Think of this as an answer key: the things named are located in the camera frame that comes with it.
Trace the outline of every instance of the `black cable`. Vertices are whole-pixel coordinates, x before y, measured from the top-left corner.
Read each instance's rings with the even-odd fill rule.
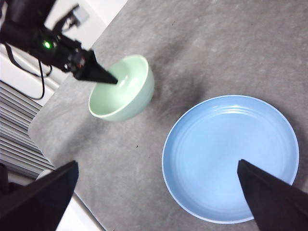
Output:
[[[5,49],[6,49],[6,52],[7,52],[7,54],[8,54],[8,57],[9,57],[9,59],[10,59],[10,61],[11,61],[12,64],[14,64],[15,66],[17,66],[19,69],[22,69],[23,71],[26,71],[26,72],[29,73],[29,74],[32,74],[32,75],[34,75],[34,76],[36,76],[36,77],[41,77],[41,76],[37,75],[36,73],[31,72],[31,71],[28,71],[28,70],[24,69],[22,66],[20,66],[20,64],[14,59],[14,55],[13,55],[13,52],[12,52],[11,47],[10,47],[6,42],[4,43],[4,45],[5,45]],[[43,76],[43,77],[47,77],[47,76],[49,76],[49,75],[51,74],[51,72],[52,72],[52,66],[49,65],[49,67],[50,67],[49,72],[46,74],[46,76]]]
[[[15,91],[17,91],[18,93],[22,94],[23,96],[26,96],[32,100],[40,100],[44,97],[45,95],[45,84],[44,84],[44,75],[43,75],[43,69],[42,69],[42,64],[40,62],[40,60],[38,61],[38,64],[39,64],[39,70],[40,70],[40,76],[41,76],[41,79],[42,79],[42,87],[43,87],[43,91],[42,91],[42,95],[39,97],[39,98],[34,98],[32,96],[29,96],[23,92],[21,92],[20,90],[16,89],[15,87],[11,86],[10,84],[7,84],[5,83],[6,85],[8,85],[10,88],[13,88]]]

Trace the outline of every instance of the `blue plate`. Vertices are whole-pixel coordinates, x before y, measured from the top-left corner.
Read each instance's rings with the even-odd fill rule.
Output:
[[[162,168],[174,200],[200,219],[222,224],[253,219],[237,177],[245,159],[292,184],[298,143],[287,119],[268,103],[242,95],[206,100],[171,129]]]

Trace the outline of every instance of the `gray table surface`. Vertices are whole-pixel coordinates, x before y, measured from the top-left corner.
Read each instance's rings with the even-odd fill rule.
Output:
[[[307,0],[128,0],[93,48],[105,67],[134,53],[148,59],[156,80],[149,106],[125,122],[100,120],[88,111],[94,84],[68,77],[29,133],[56,167],[78,161],[76,192],[108,231],[257,230],[253,220],[191,216],[162,177],[172,125],[219,95],[257,97],[287,117],[300,147],[295,186],[308,192]]]

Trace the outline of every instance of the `green bowl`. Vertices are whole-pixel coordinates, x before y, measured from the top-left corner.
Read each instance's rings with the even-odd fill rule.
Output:
[[[108,71],[118,83],[97,83],[89,98],[89,110],[95,117],[122,121],[139,114],[154,93],[154,77],[147,60],[141,55],[127,56]]]

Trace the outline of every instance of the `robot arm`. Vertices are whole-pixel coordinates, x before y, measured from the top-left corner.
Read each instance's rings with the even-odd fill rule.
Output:
[[[0,43],[13,45],[46,65],[72,72],[78,80],[116,84],[117,79],[97,62],[93,50],[84,50],[81,43],[62,34],[65,22],[80,24],[85,18],[75,6],[60,19],[53,30],[44,26],[56,0],[0,0],[8,7],[0,29]]]

